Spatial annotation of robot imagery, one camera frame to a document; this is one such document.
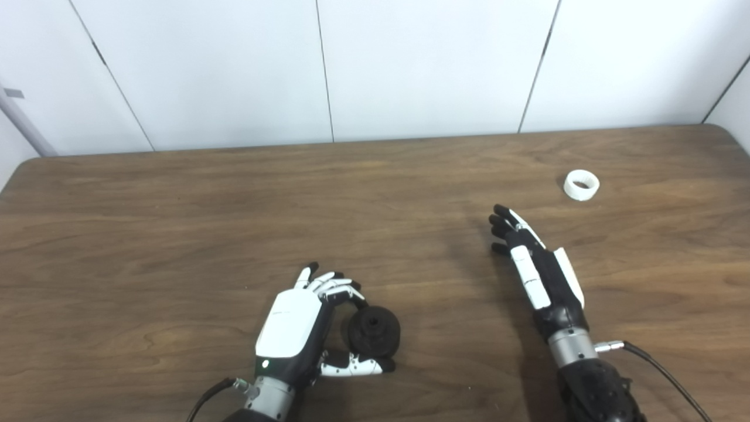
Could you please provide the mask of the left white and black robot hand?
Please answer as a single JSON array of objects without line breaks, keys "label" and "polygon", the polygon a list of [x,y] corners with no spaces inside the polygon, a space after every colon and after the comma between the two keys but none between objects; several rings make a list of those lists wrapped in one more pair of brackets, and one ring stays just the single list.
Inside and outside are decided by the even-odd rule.
[{"label": "left white and black robot hand", "polygon": [[349,352],[345,367],[326,362],[326,339],[338,305],[366,309],[357,281],[330,271],[316,275],[317,262],[303,267],[292,288],[279,293],[255,342],[255,377],[268,377],[303,391],[319,377],[375,376],[396,371],[391,357]]}]

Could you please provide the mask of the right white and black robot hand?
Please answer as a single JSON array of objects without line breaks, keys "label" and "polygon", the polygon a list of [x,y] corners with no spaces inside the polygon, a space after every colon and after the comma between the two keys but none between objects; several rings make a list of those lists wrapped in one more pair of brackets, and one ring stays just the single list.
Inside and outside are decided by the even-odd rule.
[{"label": "right white and black robot hand", "polygon": [[542,339],[559,331],[589,331],[583,290],[565,249],[548,249],[523,218],[501,204],[493,207],[489,222],[491,233],[501,240],[491,249],[514,262]]}]

